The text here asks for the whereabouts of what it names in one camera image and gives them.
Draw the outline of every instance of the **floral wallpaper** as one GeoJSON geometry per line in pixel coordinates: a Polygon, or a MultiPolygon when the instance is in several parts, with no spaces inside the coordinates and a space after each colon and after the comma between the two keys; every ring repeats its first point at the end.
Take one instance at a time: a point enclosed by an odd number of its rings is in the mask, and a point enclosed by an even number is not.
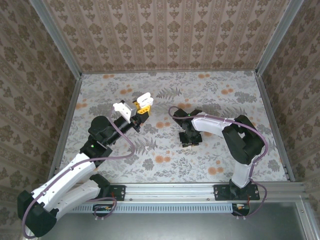
{"type": "Polygon", "coordinates": [[[82,72],[255,69],[289,0],[45,0],[82,72]]]}
{"type": "MultiPolygon", "coordinates": [[[[229,181],[235,160],[225,140],[205,132],[199,146],[182,148],[179,140],[182,129],[168,115],[172,105],[186,112],[200,109],[226,118],[248,116],[269,143],[269,152],[255,168],[254,179],[287,180],[253,71],[82,75],[60,169],[87,141],[94,117],[106,116],[113,103],[132,102],[145,92],[154,98],[151,115],[140,133],[133,129],[127,133],[136,148],[134,156],[105,161],[97,169],[111,183],[229,181]]],[[[129,151],[123,138],[111,148],[113,156],[123,156],[129,151]]]]}
{"type": "Polygon", "coordinates": [[[320,224],[320,1],[305,0],[262,75],[297,181],[320,224]]]}
{"type": "Polygon", "coordinates": [[[31,4],[1,0],[0,239],[19,239],[17,196],[47,181],[74,84],[31,4]]]}

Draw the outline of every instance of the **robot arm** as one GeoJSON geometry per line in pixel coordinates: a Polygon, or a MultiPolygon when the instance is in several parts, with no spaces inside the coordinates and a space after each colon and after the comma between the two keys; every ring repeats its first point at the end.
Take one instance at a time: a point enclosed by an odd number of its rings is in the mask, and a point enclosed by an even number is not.
{"type": "MultiPolygon", "coordinates": [[[[187,117],[196,115],[206,115],[200,110],[194,110],[187,114],[182,109],[174,113],[174,117],[187,117]]],[[[238,123],[245,124],[255,128],[250,120],[243,115],[237,118],[228,118],[238,123]]],[[[183,129],[180,132],[180,141],[183,147],[196,146],[202,142],[200,132],[209,132],[225,139],[231,155],[236,160],[234,172],[230,181],[230,186],[243,189],[250,182],[249,175],[253,160],[261,153],[264,142],[259,136],[245,127],[239,127],[237,124],[217,120],[208,117],[175,119],[183,129]]]]}
{"type": "MultiPolygon", "coordinates": [[[[121,116],[114,121],[114,124],[122,133],[131,128],[139,132],[140,125],[149,118],[152,103],[153,98],[150,93],[140,96],[133,103],[124,101],[115,103],[113,107],[115,111],[121,113],[121,116]]],[[[58,219],[79,204],[94,198],[104,198],[109,194],[110,183],[100,174],[92,175],[84,184],[69,191],[79,180],[92,174],[94,169],[104,162],[104,159],[90,160],[108,157],[112,153],[109,146],[121,137],[105,116],[94,118],[88,132],[90,135],[80,153],[64,169],[31,193],[24,190],[18,195],[17,214],[22,220],[31,202],[43,194],[31,207],[25,222],[37,237],[49,232],[58,219]],[[74,166],[84,160],[88,161],[74,166]]]]}

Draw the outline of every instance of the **floral tablecloth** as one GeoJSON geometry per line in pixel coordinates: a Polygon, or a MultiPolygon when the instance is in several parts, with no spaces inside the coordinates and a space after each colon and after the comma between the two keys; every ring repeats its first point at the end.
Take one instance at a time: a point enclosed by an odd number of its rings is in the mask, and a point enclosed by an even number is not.
{"type": "MultiPolygon", "coordinates": [[[[134,156],[105,161],[97,169],[111,183],[229,181],[235,160],[225,140],[205,132],[199,146],[182,148],[179,140],[182,129],[168,116],[172,105],[186,112],[200,109],[227,118],[248,116],[269,143],[268,154],[254,169],[253,178],[286,181],[253,71],[83,75],[60,169],[87,141],[94,117],[106,116],[113,103],[130,102],[145,92],[150,92],[154,98],[151,116],[140,133],[133,129],[127,133],[136,147],[134,156]]],[[[129,152],[124,139],[119,139],[111,148],[113,156],[129,152]]]]}

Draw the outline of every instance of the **black mounting bracket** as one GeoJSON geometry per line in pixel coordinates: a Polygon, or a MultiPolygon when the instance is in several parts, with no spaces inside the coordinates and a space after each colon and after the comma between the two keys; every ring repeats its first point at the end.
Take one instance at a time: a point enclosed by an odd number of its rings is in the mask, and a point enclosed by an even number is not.
{"type": "Polygon", "coordinates": [[[252,201],[260,200],[258,186],[256,184],[248,183],[244,188],[239,188],[236,195],[233,187],[230,184],[216,184],[213,185],[214,200],[215,201],[252,201]]]}
{"type": "Polygon", "coordinates": [[[117,201],[124,201],[126,197],[126,185],[110,185],[107,197],[113,197],[117,201]]]}

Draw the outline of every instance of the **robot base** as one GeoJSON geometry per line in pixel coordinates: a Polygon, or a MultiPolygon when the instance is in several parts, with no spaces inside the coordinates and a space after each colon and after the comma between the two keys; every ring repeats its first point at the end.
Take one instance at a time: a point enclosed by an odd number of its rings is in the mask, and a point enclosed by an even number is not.
{"type": "Polygon", "coordinates": [[[117,201],[124,201],[126,196],[126,185],[111,185],[106,197],[114,197],[117,201]]]}
{"type": "Polygon", "coordinates": [[[239,188],[230,180],[229,184],[213,186],[215,201],[248,201],[260,200],[258,186],[249,182],[244,188],[239,188]]]}
{"type": "Polygon", "coordinates": [[[179,138],[183,148],[189,146],[198,146],[199,143],[202,143],[202,137],[200,134],[189,138],[184,132],[179,132],[179,138]]]}

